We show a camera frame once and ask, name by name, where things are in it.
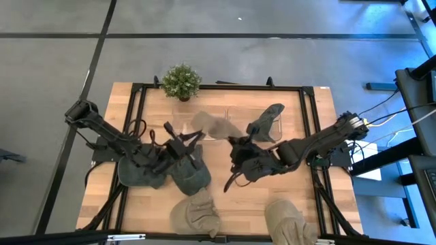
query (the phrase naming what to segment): clear plastic tray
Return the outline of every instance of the clear plastic tray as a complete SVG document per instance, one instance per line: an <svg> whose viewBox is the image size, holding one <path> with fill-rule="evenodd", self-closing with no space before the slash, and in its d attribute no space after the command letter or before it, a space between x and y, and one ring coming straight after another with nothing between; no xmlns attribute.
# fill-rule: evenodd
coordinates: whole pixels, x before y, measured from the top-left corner
<svg viewBox="0 0 436 245"><path fill-rule="evenodd" d="M267 108L268 107L243 108L243 107L232 106L227 109L227 118L233 125L238 127L238 129L241 130L244 133L244 135L248 135L247 134L248 124L257 120ZM278 115L278 117L276 117L272 122L269 136L276 142L278 142L281 139L282 130L281 130L280 115ZM256 142L256 143L274 144L272 142Z"/></svg>

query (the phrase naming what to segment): desk leg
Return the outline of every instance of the desk leg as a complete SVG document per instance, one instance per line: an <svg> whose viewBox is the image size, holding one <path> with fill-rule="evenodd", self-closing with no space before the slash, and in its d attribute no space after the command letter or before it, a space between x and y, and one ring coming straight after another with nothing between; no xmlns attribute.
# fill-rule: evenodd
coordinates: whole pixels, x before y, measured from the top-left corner
<svg viewBox="0 0 436 245"><path fill-rule="evenodd" d="M411 154L422 154L421 144L417 137L411 138L410 140L353 164L353 170L349 173L352 176L364 174L389 163L404 159Z"/></svg>

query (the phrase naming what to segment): potted plant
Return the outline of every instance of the potted plant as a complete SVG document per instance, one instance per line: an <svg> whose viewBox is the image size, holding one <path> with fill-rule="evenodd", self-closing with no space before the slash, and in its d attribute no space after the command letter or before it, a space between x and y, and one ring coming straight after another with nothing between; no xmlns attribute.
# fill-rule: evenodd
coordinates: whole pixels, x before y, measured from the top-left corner
<svg viewBox="0 0 436 245"><path fill-rule="evenodd" d="M188 101L197 95L202 78L192 67L181 64L171 67L162 78L162 89L167 97L176 97L181 101Z"/></svg>

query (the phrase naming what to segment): green cloth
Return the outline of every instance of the green cloth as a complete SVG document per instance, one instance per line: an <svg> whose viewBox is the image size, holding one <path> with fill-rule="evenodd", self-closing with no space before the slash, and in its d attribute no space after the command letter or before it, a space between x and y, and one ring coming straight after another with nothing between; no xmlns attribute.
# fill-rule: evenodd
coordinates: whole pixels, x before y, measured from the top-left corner
<svg viewBox="0 0 436 245"><path fill-rule="evenodd" d="M170 168L169 172L172 176L172 179L185 195L194 195L202 187L206 187L211 183L211 173L204 164L202 155L203 147L201 145L197 145L194 148L192 157L202 162L200 169L196 169L187 157L177 161Z"/></svg>
<svg viewBox="0 0 436 245"><path fill-rule="evenodd" d="M151 186L158 189L164 185L166 174L153 174L145 171L145 167L136 167L126 157L118 162L118 177L125 186Z"/></svg>

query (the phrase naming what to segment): wooden table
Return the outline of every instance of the wooden table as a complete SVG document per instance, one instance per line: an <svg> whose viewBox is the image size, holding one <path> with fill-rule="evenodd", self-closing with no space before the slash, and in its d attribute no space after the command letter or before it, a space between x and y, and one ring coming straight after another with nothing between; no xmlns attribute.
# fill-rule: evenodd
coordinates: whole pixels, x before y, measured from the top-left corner
<svg viewBox="0 0 436 245"><path fill-rule="evenodd" d="M132 83L116 82L112 88L105 120L122 131ZM334 111L332 95L328 87L315 87L315 98L321 128L333 124L337 117ZM309 97L306 98L311 132L315 132L311 117ZM167 98L162 90L147 89L143 119L147 122L147 132L142 136L143 142L150 142L149 129L156 131L159 143L166 141L169 135L163 124L173 121L173 110L207 108L209 111L223 111L231 106L243 108L264 108L270 104L282 103L285 106L281 114L282 139L305 137L299 95L292 91L240 91L240 90L200 90L198 97L188 102ZM208 187L215 200L215 205L222 220L220 233L226 235L268 235L264 220L264 208L269 200L282 197L289 199L303 213L306 221L317 224L317 213L310 169L302 163L292 173L267 176L246 187L233 184L227 193L223 186L230 177L231 146L225 140L206 141L203 159L212 175ZM76 227L87 225L102 208L108 198L114 163L103 163L89 176L84 194L82 208ZM330 179L334 200L345 218L354 229L362 232L360 217L354 197L350 177L338 167L331 167ZM163 187L155 190L151 187L129 188L123 218L122 231L141 231L155 233L173 233L170 226L170 211L180 200L186 198L170 176ZM115 203L110 227L114 227L118 201ZM332 233L328 207L324 204L324 213L328 231Z"/></svg>

